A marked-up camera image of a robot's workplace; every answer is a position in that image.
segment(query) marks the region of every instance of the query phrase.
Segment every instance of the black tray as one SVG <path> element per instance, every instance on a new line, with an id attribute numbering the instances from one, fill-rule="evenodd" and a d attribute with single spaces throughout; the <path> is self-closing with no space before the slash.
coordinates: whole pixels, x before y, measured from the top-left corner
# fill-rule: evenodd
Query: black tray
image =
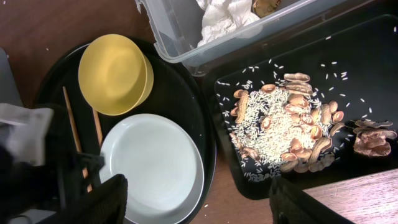
<path id="1" fill-rule="evenodd" d="M 161 60 L 153 45 L 141 40 L 134 39 L 133 41 L 145 53 L 154 69 L 154 86 L 148 99 L 132 111 L 121 116 L 99 114 L 103 136 L 105 138 L 112 127 L 122 119 L 141 113 L 157 114 L 181 126 L 197 145 L 205 169 L 205 184 L 200 202 L 193 213 L 184 220 L 184 222 L 189 222 L 203 205 L 213 180 L 216 144 L 211 117 L 198 85 L 181 65 L 170 65 Z M 85 153 L 98 155 L 100 147 L 93 112 L 78 85 L 78 66 L 87 45 L 71 50 L 52 67 L 40 87 L 35 103 L 65 106 L 62 91 L 62 86 L 65 86 L 68 90 L 82 150 Z M 69 134 L 65 137 L 73 142 L 71 136 L 72 134 Z M 97 177 L 94 188 L 99 184 L 100 180 Z"/>
<path id="2" fill-rule="evenodd" d="M 367 118 L 374 121 L 387 119 L 395 122 L 389 129 L 397 129 L 398 104 L 395 100 L 398 98 L 398 33 L 394 32 L 394 26 L 398 26 L 395 16 L 397 9 L 394 1 L 358 9 L 350 15 L 269 47 L 267 52 L 259 50 L 244 60 L 227 63 L 205 77 L 203 92 L 213 113 L 220 146 L 226 155 L 235 184 L 245 197 L 267 198 L 267 189 L 271 184 L 270 178 L 261 182 L 248 181 L 245 173 L 257 174 L 259 167 L 255 166 L 252 159 L 248 159 L 246 165 L 241 167 L 242 160 L 232 145 L 228 135 L 230 131 L 227 130 L 231 125 L 235 125 L 234 120 L 221 114 L 234 108 L 237 99 L 233 98 L 233 93 L 243 89 L 241 85 L 246 84 L 247 80 L 252 81 L 253 87 L 249 89 L 250 92 L 260 89 L 261 81 L 277 81 L 274 79 L 273 71 L 277 72 L 277 79 L 283 79 L 284 73 L 306 73 L 312 78 L 310 84 L 320 90 L 317 97 L 322 102 L 336 100 L 339 103 L 339 110 L 345 112 L 346 125 L 353 126 L 350 120 L 361 119 L 362 115 L 368 114 Z M 275 63 L 278 66 L 283 65 L 284 68 L 276 68 Z M 254 72 L 248 66 L 256 67 Z M 348 72 L 348 80 L 341 79 L 341 72 Z M 335 78 L 333 73 L 337 73 L 338 78 Z M 325 98 L 321 97 L 321 92 L 325 94 Z M 373 113 L 369 113 L 369 107 L 373 109 Z M 336 152 L 336 157 L 340 159 L 331 167 L 316 173 L 290 172 L 282 176 L 300 188 L 307 189 L 398 168 L 396 140 L 391 141 L 392 153 L 389 156 L 370 159 L 353 152 L 354 137 L 349 138 L 349 142 L 345 140 L 347 134 L 353 134 L 352 129 L 342 129 L 333 138 L 334 146 L 339 147 L 342 142 L 345 145 Z M 263 175 L 268 171 L 267 166 L 260 166 Z"/>

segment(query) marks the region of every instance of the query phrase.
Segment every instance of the white plate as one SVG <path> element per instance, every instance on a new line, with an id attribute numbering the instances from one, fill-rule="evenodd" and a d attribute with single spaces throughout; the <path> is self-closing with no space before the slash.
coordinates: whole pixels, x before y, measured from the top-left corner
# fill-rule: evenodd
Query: white plate
<path id="1" fill-rule="evenodd" d="M 198 204 L 204 180 L 200 154 L 173 121 L 153 114 L 128 117 L 109 132 L 101 152 L 101 181 L 115 174 L 127 178 L 130 221 L 178 223 Z"/>

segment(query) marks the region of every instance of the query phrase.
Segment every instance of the clear plastic bin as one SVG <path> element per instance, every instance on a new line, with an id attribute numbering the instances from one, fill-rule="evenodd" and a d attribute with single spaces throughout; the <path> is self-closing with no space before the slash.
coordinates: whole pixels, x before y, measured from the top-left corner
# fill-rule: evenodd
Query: clear plastic bin
<path id="1" fill-rule="evenodd" d="M 275 39 L 286 30 L 317 26 L 373 0 L 282 0 L 275 13 L 201 47 L 197 44 L 202 39 L 204 11 L 196 0 L 136 1 L 147 10 L 159 55 L 170 63 L 199 67 L 253 43 Z"/>

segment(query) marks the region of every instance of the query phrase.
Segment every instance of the rectangular black tray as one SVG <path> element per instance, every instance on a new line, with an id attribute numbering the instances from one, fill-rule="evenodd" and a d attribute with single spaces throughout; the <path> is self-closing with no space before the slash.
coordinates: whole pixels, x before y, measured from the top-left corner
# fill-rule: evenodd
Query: rectangular black tray
<path id="1" fill-rule="evenodd" d="M 277 79 L 283 79 L 284 73 L 306 73 L 311 76 L 310 84 L 320 90 L 316 96 L 319 100 L 324 103 L 336 100 L 339 103 L 339 110 L 345 112 L 343 121 L 346 125 L 353 127 L 350 120 L 361 119 L 362 115 L 368 114 L 367 118 L 374 121 L 393 121 L 394 125 L 389 129 L 397 129 L 398 33 L 394 32 L 394 27 L 398 26 L 397 9 L 395 1 L 373 2 L 322 26 L 293 35 L 289 40 L 259 48 L 247 57 L 227 63 L 206 75 L 202 88 L 213 114 L 220 148 L 226 156 L 238 190 L 245 197 L 254 200 L 267 198 L 271 184 L 271 178 L 252 182 L 244 176 L 248 172 L 257 174 L 259 167 L 254 165 L 252 159 L 247 160 L 242 167 L 239 153 L 229 137 L 228 128 L 235 125 L 234 119 L 221 114 L 235 107 L 237 99 L 233 98 L 233 93 L 243 89 L 241 85 L 246 84 L 247 80 L 252 81 L 250 92 L 260 89 L 261 81 L 277 81 L 273 71 L 277 72 Z M 331 39 L 326 40 L 325 37 L 329 35 Z M 276 68 L 275 63 L 284 68 Z M 256 67 L 254 72 L 248 66 Z M 341 79 L 341 72 L 348 72 L 347 80 Z M 333 73 L 337 73 L 338 77 L 335 78 Z M 353 134 L 352 129 L 342 129 L 333 137 L 334 146 L 339 147 L 343 142 L 345 145 L 336 152 L 336 157 L 340 159 L 330 167 L 316 173 L 289 172 L 282 176 L 300 188 L 307 189 L 398 168 L 396 139 L 391 141 L 390 155 L 370 159 L 353 152 L 354 137 L 350 138 L 347 134 Z M 267 165 L 261 167 L 264 175 L 268 171 Z"/>

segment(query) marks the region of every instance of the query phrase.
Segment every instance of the round black tray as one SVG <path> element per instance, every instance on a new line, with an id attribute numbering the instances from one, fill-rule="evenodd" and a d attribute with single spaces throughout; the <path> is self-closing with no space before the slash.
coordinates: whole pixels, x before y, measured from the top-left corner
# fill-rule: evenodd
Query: round black tray
<path id="1" fill-rule="evenodd" d="M 205 184 L 200 202 L 193 213 L 184 220 L 184 222 L 189 222 L 203 205 L 215 171 L 216 143 L 210 113 L 198 85 L 181 65 L 171 65 L 161 60 L 152 44 L 136 39 L 133 41 L 143 51 L 154 69 L 154 86 L 148 99 L 130 112 L 121 116 L 99 114 L 103 136 L 105 138 L 112 127 L 122 119 L 141 113 L 157 114 L 181 126 L 197 145 L 205 169 Z M 101 149 L 96 135 L 93 112 L 81 94 L 78 84 L 78 66 L 87 46 L 88 44 L 84 44 L 71 50 L 51 68 L 42 82 L 35 104 L 52 103 L 65 106 L 62 91 L 62 87 L 65 86 L 68 90 L 82 151 L 98 155 Z M 71 136 L 72 134 L 68 133 L 65 138 L 73 142 Z M 97 177 L 93 187 L 99 184 L 100 180 Z"/>

